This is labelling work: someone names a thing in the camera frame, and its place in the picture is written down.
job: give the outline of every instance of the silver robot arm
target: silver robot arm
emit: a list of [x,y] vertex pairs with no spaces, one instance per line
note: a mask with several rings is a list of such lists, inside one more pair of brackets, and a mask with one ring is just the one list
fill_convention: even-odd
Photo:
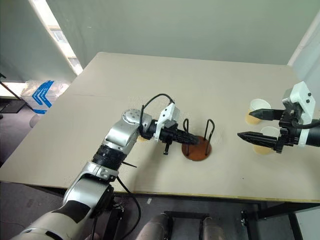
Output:
[[138,109],[129,109],[112,126],[102,141],[92,161],[86,163],[80,174],[66,191],[63,205],[38,218],[13,240],[74,240],[78,239],[84,225],[105,209],[112,207],[111,186],[118,169],[130,153],[139,135],[146,139],[155,137],[169,145],[173,142],[197,144],[198,138],[178,129],[179,110],[171,102],[158,121]]

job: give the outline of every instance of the gray wall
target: gray wall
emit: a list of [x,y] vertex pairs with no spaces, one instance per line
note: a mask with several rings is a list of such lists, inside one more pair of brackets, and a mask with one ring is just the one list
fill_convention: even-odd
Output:
[[11,82],[76,77],[27,0],[0,0],[0,72]]
[[85,67],[97,52],[287,64],[319,0],[47,0]]

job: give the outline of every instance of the window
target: window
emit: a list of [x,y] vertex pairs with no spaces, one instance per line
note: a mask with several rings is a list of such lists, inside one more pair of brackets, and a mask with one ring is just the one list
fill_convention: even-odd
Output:
[[53,36],[55,37],[55,39],[59,42],[59,43],[62,43],[62,44],[67,44],[68,41],[64,35],[64,33],[60,30],[60,31],[57,31],[57,30],[51,30]]
[[77,56],[75,55],[70,44],[68,43],[67,38],[62,32],[58,24],[58,21],[56,20],[46,0],[29,0],[29,1],[33,6],[35,12],[37,13],[38,17],[41,19],[47,31],[50,33],[52,38],[57,42],[57,45],[63,52],[65,58],[68,60],[73,71],[77,75],[79,75],[83,71],[83,68],[81,67],[80,62],[77,59]]

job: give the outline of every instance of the white paper cup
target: white paper cup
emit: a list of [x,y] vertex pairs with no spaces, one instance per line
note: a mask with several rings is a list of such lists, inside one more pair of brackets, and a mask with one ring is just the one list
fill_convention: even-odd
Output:
[[[280,130],[274,126],[265,126],[264,128],[261,129],[260,133],[262,133],[265,136],[278,138],[280,135]],[[272,148],[259,146],[259,145],[253,145],[253,150],[257,154],[262,154],[262,155],[267,155],[274,152]]]
[[259,122],[261,122],[261,120],[259,118],[256,118],[254,116],[249,115],[250,112],[253,112],[258,109],[271,109],[271,105],[266,100],[263,100],[260,98],[253,99],[250,102],[249,110],[245,116],[245,121],[247,124],[256,125]]

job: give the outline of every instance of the table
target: table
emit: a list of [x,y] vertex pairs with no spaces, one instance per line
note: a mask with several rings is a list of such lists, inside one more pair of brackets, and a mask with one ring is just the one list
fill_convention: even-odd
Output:
[[[320,148],[284,147],[282,154],[258,155],[238,132],[260,131],[276,121],[248,125],[250,100],[262,98],[283,109],[286,89],[299,80],[286,65],[223,62],[117,53],[98,53],[69,89],[26,136],[0,169],[0,180],[68,188],[122,112],[139,109],[167,93],[181,110],[179,128],[203,135],[215,122],[212,153],[186,159],[181,145],[137,142],[120,178],[135,193],[206,196],[245,200],[320,202]],[[145,112],[157,118],[160,98]],[[116,181],[117,192],[124,189]]]

